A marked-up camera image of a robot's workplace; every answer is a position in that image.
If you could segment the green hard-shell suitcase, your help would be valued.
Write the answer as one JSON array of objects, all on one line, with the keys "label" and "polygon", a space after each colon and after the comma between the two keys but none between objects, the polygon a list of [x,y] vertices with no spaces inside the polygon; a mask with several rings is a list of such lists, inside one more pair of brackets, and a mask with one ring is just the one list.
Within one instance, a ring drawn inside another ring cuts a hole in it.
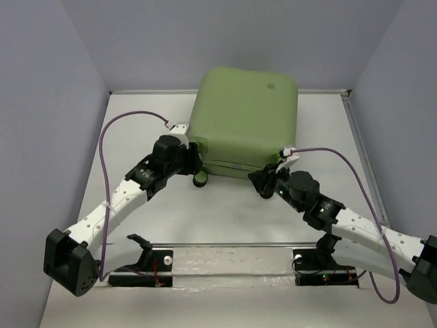
[{"label": "green hard-shell suitcase", "polygon": [[191,116],[188,139],[202,166],[197,187],[212,175],[247,179],[280,161],[279,150],[296,143],[298,85],[277,72],[216,67],[204,74]]}]

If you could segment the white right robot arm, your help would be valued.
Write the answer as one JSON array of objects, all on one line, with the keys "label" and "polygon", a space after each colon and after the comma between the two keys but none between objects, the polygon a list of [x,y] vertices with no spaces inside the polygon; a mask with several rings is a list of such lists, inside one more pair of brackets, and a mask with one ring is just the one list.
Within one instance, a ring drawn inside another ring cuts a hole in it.
[{"label": "white right robot arm", "polygon": [[309,172],[268,165],[248,175],[264,198],[277,194],[315,230],[323,231],[314,251],[323,268],[335,263],[391,277],[419,299],[436,303],[436,237],[408,236],[364,218],[320,193]]}]

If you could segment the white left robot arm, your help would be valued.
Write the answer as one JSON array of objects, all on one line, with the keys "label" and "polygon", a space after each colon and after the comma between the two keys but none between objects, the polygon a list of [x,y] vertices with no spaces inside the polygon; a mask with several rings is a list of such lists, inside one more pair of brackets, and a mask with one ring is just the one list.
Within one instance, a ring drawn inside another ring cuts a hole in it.
[{"label": "white left robot arm", "polygon": [[107,199],[76,224],[52,230],[45,241],[43,271],[76,297],[104,275],[107,237],[132,212],[150,201],[174,175],[196,175],[202,158],[196,142],[162,135]]}]

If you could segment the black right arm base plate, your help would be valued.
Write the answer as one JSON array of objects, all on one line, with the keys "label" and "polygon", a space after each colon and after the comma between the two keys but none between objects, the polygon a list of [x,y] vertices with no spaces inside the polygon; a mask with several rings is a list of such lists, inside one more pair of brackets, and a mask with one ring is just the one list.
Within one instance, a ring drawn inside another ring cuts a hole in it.
[{"label": "black right arm base plate", "polygon": [[295,273],[295,285],[300,287],[359,286],[355,267],[338,265],[316,249],[295,250],[291,268]]}]

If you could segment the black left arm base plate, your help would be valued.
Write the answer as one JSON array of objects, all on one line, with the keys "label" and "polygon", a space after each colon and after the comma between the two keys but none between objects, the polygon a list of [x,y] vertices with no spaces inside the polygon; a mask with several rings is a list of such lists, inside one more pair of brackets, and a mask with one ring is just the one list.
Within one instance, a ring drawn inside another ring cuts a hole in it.
[{"label": "black left arm base plate", "polygon": [[137,263],[109,274],[108,285],[124,288],[171,288],[173,286],[173,250],[153,249],[141,255]]}]

